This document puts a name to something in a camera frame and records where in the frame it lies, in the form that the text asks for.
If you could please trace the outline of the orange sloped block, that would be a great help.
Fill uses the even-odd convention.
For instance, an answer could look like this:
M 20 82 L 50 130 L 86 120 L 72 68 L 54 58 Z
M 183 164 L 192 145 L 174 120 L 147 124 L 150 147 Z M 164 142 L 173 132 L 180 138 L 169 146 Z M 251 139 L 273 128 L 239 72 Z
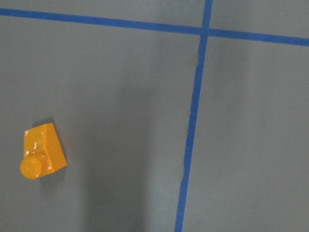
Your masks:
M 24 132 L 23 155 L 20 172 L 27 179 L 41 178 L 67 166 L 53 123 L 42 124 Z

